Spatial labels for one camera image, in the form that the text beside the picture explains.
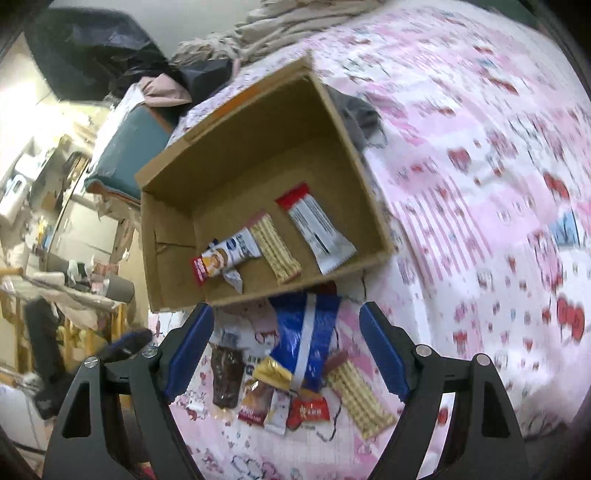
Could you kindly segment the dark cloth beside box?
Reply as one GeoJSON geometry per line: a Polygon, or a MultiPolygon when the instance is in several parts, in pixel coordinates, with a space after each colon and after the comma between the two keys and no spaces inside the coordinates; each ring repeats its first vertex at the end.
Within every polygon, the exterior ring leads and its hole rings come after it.
{"type": "Polygon", "coordinates": [[[329,85],[325,88],[356,151],[363,154],[369,147],[383,148],[387,144],[382,119],[373,105],[362,98],[339,92],[329,85]]]}

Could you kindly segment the teal side cushion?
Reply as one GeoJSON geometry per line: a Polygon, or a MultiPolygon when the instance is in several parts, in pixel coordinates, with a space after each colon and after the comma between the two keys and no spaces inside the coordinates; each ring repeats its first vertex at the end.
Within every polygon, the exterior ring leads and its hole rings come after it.
{"type": "Polygon", "coordinates": [[[141,189],[135,175],[166,147],[177,120],[170,108],[140,104],[131,109],[98,156],[84,181],[85,190],[139,205],[141,189]]]}

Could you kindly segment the blue snack bag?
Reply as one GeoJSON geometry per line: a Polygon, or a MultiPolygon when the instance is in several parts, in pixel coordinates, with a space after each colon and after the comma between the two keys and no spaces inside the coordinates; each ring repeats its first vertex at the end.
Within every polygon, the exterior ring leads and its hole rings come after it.
{"type": "Polygon", "coordinates": [[[280,340],[270,357],[293,373],[290,392],[318,392],[328,359],[341,298],[336,295],[290,293],[270,299],[280,340]]]}

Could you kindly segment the red white bar wrapper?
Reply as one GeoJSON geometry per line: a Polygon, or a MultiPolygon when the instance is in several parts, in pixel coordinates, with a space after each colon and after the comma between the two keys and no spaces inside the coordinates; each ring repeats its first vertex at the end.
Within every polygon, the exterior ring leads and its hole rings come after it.
{"type": "Polygon", "coordinates": [[[311,195],[307,183],[294,186],[276,198],[311,248],[322,275],[328,275],[356,255],[356,247],[335,229],[324,209],[311,195]]]}

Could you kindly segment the grey trash bin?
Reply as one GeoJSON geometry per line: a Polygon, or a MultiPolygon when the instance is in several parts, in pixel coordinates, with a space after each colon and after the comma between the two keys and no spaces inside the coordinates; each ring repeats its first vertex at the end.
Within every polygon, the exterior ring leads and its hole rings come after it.
{"type": "Polygon", "coordinates": [[[109,273],[103,280],[101,294],[113,301],[129,304],[134,298],[134,285],[131,281],[109,273]]]}

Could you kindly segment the yellow gold snack packet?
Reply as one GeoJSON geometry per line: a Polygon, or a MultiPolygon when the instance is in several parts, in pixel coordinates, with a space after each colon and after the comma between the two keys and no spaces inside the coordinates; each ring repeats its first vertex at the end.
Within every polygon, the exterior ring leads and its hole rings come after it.
{"type": "Polygon", "coordinates": [[[287,368],[284,368],[280,362],[277,362],[273,357],[266,356],[263,358],[252,372],[252,377],[256,381],[272,386],[274,389],[290,391],[291,379],[293,373],[287,368]]]}

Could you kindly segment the wafer stick packet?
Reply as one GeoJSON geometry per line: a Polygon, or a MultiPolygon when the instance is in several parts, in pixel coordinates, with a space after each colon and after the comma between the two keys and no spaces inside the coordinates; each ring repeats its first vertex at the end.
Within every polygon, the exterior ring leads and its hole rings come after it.
{"type": "Polygon", "coordinates": [[[247,227],[280,285],[296,279],[301,274],[301,264],[288,250],[269,213],[260,212],[252,218],[247,227]]]}
{"type": "Polygon", "coordinates": [[[383,406],[345,351],[329,358],[325,380],[346,407],[363,440],[375,438],[397,423],[396,416],[383,406]]]}

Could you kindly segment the black plastic bag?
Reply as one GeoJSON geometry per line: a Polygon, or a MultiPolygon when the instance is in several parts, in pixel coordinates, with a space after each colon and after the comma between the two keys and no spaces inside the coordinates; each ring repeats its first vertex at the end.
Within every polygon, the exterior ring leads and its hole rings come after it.
{"type": "Polygon", "coordinates": [[[95,8],[49,8],[24,30],[27,45],[55,96],[63,101],[122,98],[143,77],[168,75],[194,104],[228,83],[229,59],[174,66],[129,15],[95,8]]]}

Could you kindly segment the cardboard box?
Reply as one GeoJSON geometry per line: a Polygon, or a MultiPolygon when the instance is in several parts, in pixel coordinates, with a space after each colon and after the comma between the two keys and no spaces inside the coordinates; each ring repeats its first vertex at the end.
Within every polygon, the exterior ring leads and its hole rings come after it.
{"type": "Polygon", "coordinates": [[[329,220],[356,247],[335,270],[349,275],[385,262],[389,227],[369,178],[325,86],[304,56],[214,110],[137,174],[141,243],[150,308],[223,306],[328,281],[280,196],[307,184],[329,220]],[[269,213],[301,264],[287,284],[262,259],[239,266],[245,286],[198,282],[192,267],[212,240],[224,240],[254,215],[269,213]]]}

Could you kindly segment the pink cartoon bed sheet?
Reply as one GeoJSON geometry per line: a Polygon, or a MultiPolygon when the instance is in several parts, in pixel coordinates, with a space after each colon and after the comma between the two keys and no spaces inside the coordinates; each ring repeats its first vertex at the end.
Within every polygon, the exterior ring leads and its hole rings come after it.
{"type": "Polygon", "coordinates": [[[342,278],[335,346],[394,416],[358,314],[377,303],[440,354],[487,354],[537,479],[590,475],[590,102],[563,53],[458,1],[396,1],[270,54],[197,107],[191,127],[301,55],[379,112],[365,162],[394,239],[342,278]]]}

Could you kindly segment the crumpled floral blanket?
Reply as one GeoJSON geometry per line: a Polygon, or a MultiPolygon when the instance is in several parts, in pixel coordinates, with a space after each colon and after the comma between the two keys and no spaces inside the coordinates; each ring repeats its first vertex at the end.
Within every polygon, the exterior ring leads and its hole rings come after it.
{"type": "Polygon", "coordinates": [[[380,1],[263,1],[228,32],[181,42],[171,63],[229,59],[250,64],[381,5],[380,1]]]}

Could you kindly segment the blue white small sachet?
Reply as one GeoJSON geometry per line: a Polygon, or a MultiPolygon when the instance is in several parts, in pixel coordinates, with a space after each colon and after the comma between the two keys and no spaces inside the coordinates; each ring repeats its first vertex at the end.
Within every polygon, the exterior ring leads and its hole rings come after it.
{"type": "Polygon", "coordinates": [[[238,272],[236,268],[228,268],[224,269],[222,272],[222,278],[228,285],[230,285],[235,291],[242,295],[243,293],[243,281],[242,275],[238,272]]]}

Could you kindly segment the dark chocolate snack packet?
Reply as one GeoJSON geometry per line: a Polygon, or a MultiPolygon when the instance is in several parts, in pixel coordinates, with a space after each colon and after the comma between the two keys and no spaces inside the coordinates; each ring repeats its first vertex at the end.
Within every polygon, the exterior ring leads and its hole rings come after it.
{"type": "Polygon", "coordinates": [[[212,403],[219,408],[238,405],[245,363],[242,351],[225,346],[211,346],[212,403]]]}

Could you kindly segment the small red candy packet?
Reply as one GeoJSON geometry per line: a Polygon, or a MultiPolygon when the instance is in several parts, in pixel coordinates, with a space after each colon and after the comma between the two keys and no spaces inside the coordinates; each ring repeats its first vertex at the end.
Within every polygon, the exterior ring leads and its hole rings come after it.
{"type": "Polygon", "coordinates": [[[331,419],[329,404],[322,393],[304,391],[290,395],[290,411],[287,415],[287,429],[296,431],[304,424],[328,422],[331,419]]]}

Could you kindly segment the clear brown snack wrapper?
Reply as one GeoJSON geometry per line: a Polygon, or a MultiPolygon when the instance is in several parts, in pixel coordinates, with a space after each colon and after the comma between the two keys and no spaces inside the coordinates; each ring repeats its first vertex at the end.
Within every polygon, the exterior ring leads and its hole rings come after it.
{"type": "Polygon", "coordinates": [[[274,390],[270,400],[263,428],[276,435],[283,436],[287,430],[287,418],[290,414],[290,395],[280,390],[274,390]]]}

